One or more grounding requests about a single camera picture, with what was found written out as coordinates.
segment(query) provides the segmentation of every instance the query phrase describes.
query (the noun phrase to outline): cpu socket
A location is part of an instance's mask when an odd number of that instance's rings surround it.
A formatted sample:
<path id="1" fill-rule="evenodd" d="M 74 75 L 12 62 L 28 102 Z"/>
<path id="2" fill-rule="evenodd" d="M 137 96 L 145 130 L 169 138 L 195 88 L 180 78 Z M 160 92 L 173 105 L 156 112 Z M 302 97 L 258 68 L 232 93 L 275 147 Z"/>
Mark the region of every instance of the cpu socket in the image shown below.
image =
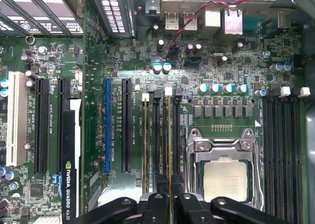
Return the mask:
<path id="1" fill-rule="evenodd" d="M 262 210 L 259 149 L 247 128 L 239 138 L 205 138 L 196 128 L 187 138 L 185 184 L 206 202 L 226 196 Z"/>

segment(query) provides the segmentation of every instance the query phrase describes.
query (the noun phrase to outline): capacitor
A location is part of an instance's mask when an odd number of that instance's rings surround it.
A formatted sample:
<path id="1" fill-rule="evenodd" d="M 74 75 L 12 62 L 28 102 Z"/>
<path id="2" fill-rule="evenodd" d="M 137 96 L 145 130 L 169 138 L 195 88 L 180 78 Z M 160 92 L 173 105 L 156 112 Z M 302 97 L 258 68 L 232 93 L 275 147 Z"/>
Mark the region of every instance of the capacitor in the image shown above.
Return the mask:
<path id="1" fill-rule="evenodd" d="M 8 86 L 9 86 L 9 81 L 8 81 L 8 79 L 1 79 L 1 81 L 0 81 L 0 86 L 1 86 L 2 88 L 8 88 Z"/>
<path id="2" fill-rule="evenodd" d="M 28 79 L 25 83 L 28 88 L 34 88 L 35 82 L 32 79 Z"/>
<path id="3" fill-rule="evenodd" d="M 291 70 L 292 70 L 292 64 L 285 63 L 283 64 L 283 69 L 281 70 L 281 72 L 286 73 L 286 72 L 290 72 Z"/>
<path id="4" fill-rule="evenodd" d="M 17 190 L 19 187 L 19 184 L 17 182 L 11 182 L 10 184 L 8 184 L 8 188 L 11 191 Z"/>
<path id="5" fill-rule="evenodd" d="M 255 95 L 257 97 L 265 97 L 265 96 L 267 96 L 267 91 L 266 90 L 256 90 Z"/>
<path id="6" fill-rule="evenodd" d="M 45 46 L 40 46 L 38 48 L 38 53 L 39 54 L 44 55 L 44 54 L 46 54 L 46 52 L 47 52 L 47 48 Z"/>
<path id="7" fill-rule="evenodd" d="M 12 167 L 11 166 L 3 166 L 0 167 L 0 177 L 1 176 L 5 176 L 7 172 L 12 171 Z"/>
<path id="8" fill-rule="evenodd" d="M 248 86 L 247 85 L 239 85 L 237 88 L 236 88 L 237 92 L 239 94 L 243 94 L 243 93 L 246 93 L 247 90 L 248 90 Z"/>
<path id="9" fill-rule="evenodd" d="M 210 86 L 209 90 L 212 94 L 216 94 L 217 92 L 220 91 L 220 86 L 219 84 L 213 84 L 212 86 Z"/>
<path id="10" fill-rule="evenodd" d="M 34 142 L 31 141 L 31 142 L 27 142 L 23 145 L 24 149 L 25 150 L 28 150 L 28 149 L 31 149 L 32 147 L 34 146 Z"/>
<path id="11" fill-rule="evenodd" d="M 31 70 L 25 71 L 25 76 L 32 80 L 36 80 L 38 78 L 38 75 L 34 74 Z"/>
<path id="12" fill-rule="evenodd" d="M 276 64 L 272 64 L 270 66 L 270 70 L 272 72 L 279 72 L 279 71 L 282 71 L 284 68 L 284 65 L 282 63 L 276 63 Z"/>
<path id="13" fill-rule="evenodd" d="M 189 54 L 189 53 L 191 53 L 192 50 L 193 50 L 193 44 L 191 44 L 191 43 L 187 44 L 186 49 L 185 49 L 185 53 Z"/>
<path id="14" fill-rule="evenodd" d="M 158 42 L 157 42 L 157 50 L 158 51 L 162 51 L 164 47 L 164 40 L 163 39 L 160 39 Z"/>
<path id="15" fill-rule="evenodd" d="M 233 48 L 232 53 L 237 53 L 244 47 L 244 44 L 242 42 L 238 42 Z"/>
<path id="16" fill-rule="evenodd" d="M 233 90 L 234 90 L 234 85 L 232 85 L 232 84 L 228 84 L 228 85 L 223 86 L 223 92 L 225 94 L 230 94 L 233 92 Z"/>
<path id="17" fill-rule="evenodd" d="M 198 92 L 201 94 L 204 94 L 205 92 L 207 92 L 207 90 L 208 86 L 204 83 L 198 86 Z"/>
<path id="18" fill-rule="evenodd" d="M 198 43 L 194 46 L 192 53 L 197 54 L 199 53 L 200 50 L 201 50 L 201 44 Z"/>
<path id="19" fill-rule="evenodd" d="M 156 75 L 160 74 L 161 70 L 162 70 L 162 64 L 161 63 L 154 63 L 154 65 L 153 65 L 154 74 L 156 74 Z"/>
<path id="20" fill-rule="evenodd" d="M 227 61 L 227 57 L 223 56 L 223 57 L 219 58 L 217 65 L 222 66 L 226 61 Z"/>
<path id="21" fill-rule="evenodd" d="M 21 60 L 28 63 L 28 64 L 33 64 L 35 62 L 34 58 L 27 56 L 25 54 L 21 55 Z"/>
<path id="22" fill-rule="evenodd" d="M 8 89 L 0 90 L 0 96 L 1 97 L 8 97 L 8 95 L 9 95 L 9 90 Z"/>
<path id="23" fill-rule="evenodd" d="M 171 69 L 172 69 L 171 63 L 164 63 L 162 72 L 164 75 L 167 75 Z"/>
<path id="24" fill-rule="evenodd" d="M 13 179 L 18 178 L 21 175 L 21 171 L 19 169 L 13 169 L 12 171 L 9 171 L 6 173 L 5 178 L 8 181 L 11 181 Z"/>

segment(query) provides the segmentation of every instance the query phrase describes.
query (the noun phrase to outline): white connector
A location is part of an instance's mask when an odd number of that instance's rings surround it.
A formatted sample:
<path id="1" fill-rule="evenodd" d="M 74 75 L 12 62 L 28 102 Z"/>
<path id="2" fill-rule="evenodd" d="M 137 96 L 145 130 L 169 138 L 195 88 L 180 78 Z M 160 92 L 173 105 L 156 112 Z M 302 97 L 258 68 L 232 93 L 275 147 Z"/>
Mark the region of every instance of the white connector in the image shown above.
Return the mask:
<path id="1" fill-rule="evenodd" d="M 21 72 L 9 72 L 6 165 L 19 166 L 26 162 L 23 145 L 27 137 L 28 88 L 27 77 Z"/>

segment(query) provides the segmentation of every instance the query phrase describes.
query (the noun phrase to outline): screw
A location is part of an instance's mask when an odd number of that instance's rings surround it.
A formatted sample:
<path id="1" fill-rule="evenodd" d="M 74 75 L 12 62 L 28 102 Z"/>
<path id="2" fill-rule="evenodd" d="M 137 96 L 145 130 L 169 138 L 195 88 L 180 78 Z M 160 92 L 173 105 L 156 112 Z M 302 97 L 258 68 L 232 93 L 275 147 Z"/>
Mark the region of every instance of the screw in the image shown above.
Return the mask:
<path id="1" fill-rule="evenodd" d="M 262 53 L 262 56 L 264 57 L 264 59 L 268 59 L 271 56 L 271 52 L 265 51 L 265 52 Z"/>

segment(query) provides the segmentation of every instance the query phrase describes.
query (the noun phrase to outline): mounting hole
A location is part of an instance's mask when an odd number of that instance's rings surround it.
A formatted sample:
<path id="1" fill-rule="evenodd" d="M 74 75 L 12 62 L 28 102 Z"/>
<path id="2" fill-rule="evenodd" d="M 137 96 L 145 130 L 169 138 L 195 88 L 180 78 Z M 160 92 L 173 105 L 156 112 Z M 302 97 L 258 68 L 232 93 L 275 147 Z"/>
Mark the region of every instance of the mounting hole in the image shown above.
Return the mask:
<path id="1" fill-rule="evenodd" d="M 33 35 L 28 35 L 25 37 L 25 42 L 28 44 L 28 45 L 34 45 L 35 42 L 36 42 L 36 39 Z"/>
<path id="2" fill-rule="evenodd" d="M 184 198 L 185 198 L 185 199 L 190 199 L 190 198 L 191 198 L 191 195 L 186 193 L 186 194 L 184 194 Z"/>
<path id="3" fill-rule="evenodd" d="M 224 199 L 219 198 L 219 199 L 218 199 L 218 203 L 219 203 L 220 205 L 225 205 L 225 204 L 226 204 L 226 201 L 225 201 Z"/>

